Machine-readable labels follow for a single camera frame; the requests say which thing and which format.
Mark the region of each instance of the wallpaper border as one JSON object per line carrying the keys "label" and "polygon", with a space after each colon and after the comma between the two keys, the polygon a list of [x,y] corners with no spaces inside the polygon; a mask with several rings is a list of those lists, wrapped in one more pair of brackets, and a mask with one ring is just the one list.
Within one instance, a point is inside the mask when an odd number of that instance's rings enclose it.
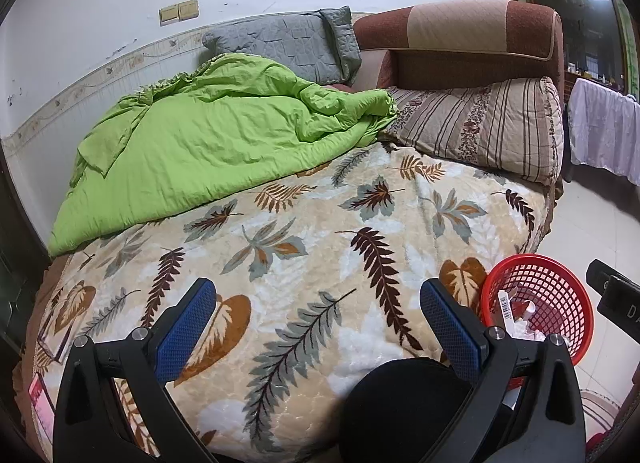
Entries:
{"label": "wallpaper border", "polygon": [[[259,17],[291,13],[306,12],[269,13]],[[352,20],[355,22],[368,14],[369,13],[353,12]],[[5,157],[15,156],[28,141],[41,133],[47,125],[54,122],[66,111],[92,94],[121,80],[127,75],[154,65],[164,59],[192,52],[196,49],[201,49],[203,53],[206,53],[207,49],[202,45],[202,34],[204,32],[212,27],[216,27],[218,24],[227,24],[249,18],[255,19],[257,17],[252,16],[226,20],[177,33],[126,53],[99,67],[61,91],[57,96],[54,96],[49,102],[34,112],[15,132],[2,138],[1,143]]]}

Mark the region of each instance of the sofa cushion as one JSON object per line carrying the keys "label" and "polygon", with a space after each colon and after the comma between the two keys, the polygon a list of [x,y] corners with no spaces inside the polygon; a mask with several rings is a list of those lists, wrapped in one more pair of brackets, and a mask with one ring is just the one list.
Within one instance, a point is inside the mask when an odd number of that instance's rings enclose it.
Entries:
{"label": "sofa cushion", "polygon": [[396,120],[379,138],[524,179],[553,185],[562,161],[562,114],[548,77],[482,88],[408,91],[390,88]]}
{"label": "sofa cushion", "polygon": [[475,88],[550,77],[564,86],[562,22],[551,8],[515,0],[454,0],[358,19],[361,51],[391,49],[402,89]]}

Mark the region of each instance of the leaf pattern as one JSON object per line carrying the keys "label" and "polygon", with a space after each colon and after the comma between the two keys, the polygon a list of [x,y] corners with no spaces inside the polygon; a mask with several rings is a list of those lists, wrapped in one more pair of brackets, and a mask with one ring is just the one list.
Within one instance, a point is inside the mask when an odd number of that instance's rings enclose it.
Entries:
{"label": "leaf pattern", "polygon": [[49,323],[51,322],[51,319],[53,318],[53,313],[55,313],[56,311],[56,306],[58,305],[58,302],[60,301],[60,296],[62,295],[62,291],[65,289],[65,287],[60,287],[58,288],[57,292],[53,295],[52,299],[50,300],[50,302],[47,304],[46,309],[49,309],[49,313],[47,314],[47,318],[44,321],[44,324],[42,324],[40,326],[40,329],[38,331],[38,340],[42,340],[45,336],[46,336],[46,331],[47,331],[47,327],[49,327]]}
{"label": "leaf pattern", "polygon": [[247,403],[245,431],[249,431],[252,445],[259,451],[280,451],[274,445],[271,433],[271,414],[285,395],[290,395],[289,384],[297,385],[296,372],[307,378],[307,369],[320,364],[320,347],[326,347],[331,338],[334,322],[341,324],[339,303],[356,291],[352,289],[340,299],[319,291],[319,303],[309,303],[306,309],[298,309],[298,321],[289,322],[285,329],[276,329],[280,338],[267,342],[266,351],[254,358],[258,363],[250,374],[251,391]]}
{"label": "leaf pattern", "polygon": [[498,174],[498,171],[494,171],[494,170],[482,170],[477,168],[476,171],[474,172],[474,178],[478,178],[478,179],[493,178],[500,185],[504,185],[505,183],[507,183],[507,178],[505,178],[504,176],[501,176],[500,174]]}
{"label": "leaf pattern", "polygon": [[49,366],[52,362],[53,358],[51,358],[47,354],[47,351],[42,349],[40,344],[36,342],[36,349],[33,355],[33,372],[39,373],[41,376],[44,376],[49,370]]}
{"label": "leaf pattern", "polygon": [[507,189],[507,192],[504,193],[505,199],[507,199],[508,204],[511,205],[511,208],[517,210],[520,215],[524,218],[524,222],[529,229],[529,234],[527,235],[527,240],[524,245],[518,250],[518,253],[524,252],[531,240],[531,234],[533,233],[534,228],[536,227],[536,218],[533,215],[533,210],[529,207],[529,204],[524,201],[522,196],[518,196],[517,192],[511,191],[511,189]]}
{"label": "leaf pattern", "polygon": [[362,160],[369,156],[370,152],[370,148],[364,148],[342,159],[340,163],[338,163],[334,175],[331,176],[331,183],[334,188],[344,187],[344,179],[347,177],[347,174],[362,163]]}
{"label": "leaf pattern", "polygon": [[434,207],[436,207],[436,213],[433,216],[432,221],[433,234],[436,239],[444,234],[444,218],[447,218],[453,226],[455,233],[460,236],[460,239],[465,241],[466,244],[469,244],[471,227],[466,220],[485,216],[486,212],[473,201],[464,200],[458,203],[458,198],[456,198],[456,189],[454,188],[449,192],[449,196],[447,197],[447,201],[444,205],[442,204],[442,197],[439,192],[434,190],[432,197],[433,199],[421,199],[430,201],[433,203]]}
{"label": "leaf pattern", "polygon": [[121,234],[121,232],[114,232],[113,234],[108,234],[104,237],[100,238],[100,248],[103,249],[105,246],[107,246],[113,239],[115,239],[116,237],[118,237]]}
{"label": "leaf pattern", "polygon": [[92,258],[95,257],[95,253],[92,253],[91,255],[89,255],[86,252],[82,252],[82,253],[84,253],[84,255],[86,255],[86,259],[84,259],[84,261],[82,261],[82,264],[78,268],[78,271],[80,271],[82,268],[84,268],[84,266],[88,265],[91,262]]}
{"label": "leaf pattern", "polygon": [[478,259],[467,257],[460,267],[450,259],[445,261],[440,268],[439,279],[459,304],[479,314],[480,290],[486,271]]}
{"label": "leaf pattern", "polygon": [[293,201],[298,199],[305,192],[309,192],[317,189],[317,186],[309,185],[296,185],[288,187],[286,185],[280,185],[279,183],[272,183],[267,185],[259,192],[251,192],[251,194],[257,193],[255,197],[255,204],[258,205],[260,210],[264,210],[268,207],[269,212],[275,210],[276,214],[282,210],[287,209],[287,205],[293,208]]}
{"label": "leaf pattern", "polygon": [[228,220],[229,216],[242,216],[243,214],[232,213],[238,204],[237,199],[229,201],[223,207],[214,205],[203,218],[196,219],[184,226],[184,232],[190,235],[184,240],[185,243],[195,239],[206,240],[213,236]]}
{"label": "leaf pattern", "polygon": [[445,175],[445,170],[442,168],[442,163],[436,163],[434,165],[426,166],[422,160],[417,156],[408,154],[402,158],[400,168],[387,167],[393,170],[400,171],[400,177],[402,179],[414,180],[416,175],[420,175],[425,178],[429,183],[433,183]]}
{"label": "leaf pattern", "polygon": [[149,224],[151,224],[151,226],[159,226],[160,224],[164,223],[168,218],[169,217],[154,219],[153,221],[149,221]]}
{"label": "leaf pattern", "polygon": [[491,219],[481,219],[474,224],[474,256],[483,266],[495,266],[505,258],[506,253],[500,247],[500,233]]}
{"label": "leaf pattern", "polygon": [[226,263],[222,268],[220,275],[229,273],[244,263],[244,260],[252,250],[254,251],[254,260],[249,265],[250,282],[262,277],[265,273],[268,273],[271,268],[271,264],[273,263],[273,255],[276,255],[277,258],[282,260],[307,255],[302,239],[297,236],[289,236],[285,239],[287,232],[295,220],[296,218],[293,218],[275,234],[270,236],[269,234],[273,232],[277,222],[271,221],[258,230],[253,239],[249,239],[243,226],[242,234],[249,245],[236,253],[236,255]]}
{"label": "leaf pattern", "polygon": [[388,217],[395,208],[391,192],[398,192],[398,190],[389,190],[385,179],[382,176],[378,176],[371,185],[359,185],[358,195],[347,199],[347,201],[338,206],[345,210],[360,210],[360,217],[363,221],[377,216],[378,212]]}
{"label": "leaf pattern", "polygon": [[184,261],[184,250],[177,248],[165,253],[158,261],[158,276],[154,279],[153,287],[146,301],[145,313],[142,316],[141,325],[150,328],[154,323],[154,314],[160,307],[164,292],[171,289],[174,275],[180,273],[180,263]]}
{"label": "leaf pattern", "polygon": [[244,335],[251,318],[251,301],[246,295],[234,295],[222,300],[218,295],[218,308],[209,319],[203,334],[193,348],[174,387],[208,369],[225,357]]}
{"label": "leaf pattern", "polygon": [[213,439],[213,437],[216,435],[217,432],[218,432],[217,430],[209,430],[205,432],[203,435],[199,436],[200,441],[204,446],[207,446],[209,443],[211,443],[211,440]]}
{"label": "leaf pattern", "polygon": [[109,266],[107,266],[107,270],[104,272],[105,280],[115,275],[116,272],[120,268],[122,268],[122,266],[132,261],[142,251],[142,246],[148,241],[148,237],[142,241],[140,240],[144,235],[145,235],[145,231],[139,230],[138,233],[134,234],[132,237],[129,237],[124,242],[124,245],[118,251],[118,253],[113,259],[109,257],[105,261],[103,261],[100,265],[98,265],[98,268],[101,268],[102,266],[106,265],[108,262],[111,261]]}
{"label": "leaf pattern", "polygon": [[105,331],[105,329],[107,329],[107,326],[111,324],[118,313],[123,310],[127,297],[132,293],[136,293],[139,291],[139,289],[135,289],[127,293],[124,287],[120,288],[120,294],[111,299],[111,302],[108,306],[105,306],[100,311],[98,311],[98,315],[94,315],[94,317],[82,327],[77,336],[97,336]]}
{"label": "leaf pattern", "polygon": [[387,250],[388,244],[382,240],[385,238],[377,230],[370,226],[361,228],[357,232],[345,230],[341,233],[356,234],[351,241],[351,247],[364,257],[364,269],[369,269],[368,277],[371,279],[370,287],[376,287],[376,299],[380,299],[380,307],[386,316],[386,325],[393,326],[394,331],[400,337],[400,345],[406,339],[417,351],[422,351],[420,342],[411,334],[409,321],[404,317],[400,309],[398,296],[400,292],[396,288],[398,281],[392,279],[398,274],[398,270],[391,266],[395,261],[390,257],[393,254]]}
{"label": "leaf pattern", "polygon": [[380,142],[380,145],[382,145],[382,148],[387,154],[391,154],[393,151],[398,150],[398,147],[396,147],[396,144],[392,141],[382,141]]}
{"label": "leaf pattern", "polygon": [[326,163],[322,163],[322,165],[318,165],[315,168],[310,168],[309,170],[303,170],[302,172],[296,172],[296,177],[302,178],[306,176],[313,176],[316,172],[320,172],[321,170],[326,169],[331,164],[330,161]]}
{"label": "leaf pattern", "polygon": [[138,406],[131,394],[129,383],[127,383],[127,380],[121,379],[113,379],[113,381],[115,382],[116,391],[118,392],[118,397],[120,398],[124,414],[127,417],[129,426],[131,427],[131,432],[133,433],[133,439],[135,440],[136,445],[138,445],[138,447],[144,450],[147,454],[158,457],[160,455],[160,451],[158,450],[153,438],[151,438],[145,422],[142,420]]}
{"label": "leaf pattern", "polygon": [[95,287],[85,286],[84,281],[80,281],[71,288],[54,322],[54,333],[58,333],[71,324],[76,317],[87,311],[94,301],[94,297]]}

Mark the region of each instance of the pillow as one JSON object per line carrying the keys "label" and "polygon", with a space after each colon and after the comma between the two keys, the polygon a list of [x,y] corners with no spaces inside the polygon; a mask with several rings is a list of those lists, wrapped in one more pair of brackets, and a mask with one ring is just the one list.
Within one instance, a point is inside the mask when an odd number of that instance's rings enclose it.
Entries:
{"label": "pillow", "polygon": [[562,162],[562,113],[551,78],[518,78],[482,88],[388,89],[398,117],[382,141],[553,185]]}
{"label": "pillow", "polygon": [[362,61],[349,6],[216,24],[202,43],[216,55],[270,58],[321,86],[351,85]]}

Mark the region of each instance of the chair armrest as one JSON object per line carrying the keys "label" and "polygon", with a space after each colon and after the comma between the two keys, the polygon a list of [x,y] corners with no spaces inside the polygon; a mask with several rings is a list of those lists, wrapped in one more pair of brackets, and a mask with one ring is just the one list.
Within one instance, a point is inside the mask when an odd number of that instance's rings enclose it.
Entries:
{"label": "chair armrest", "polygon": [[362,65],[352,84],[354,91],[388,88],[396,85],[396,60],[388,49],[361,51]]}

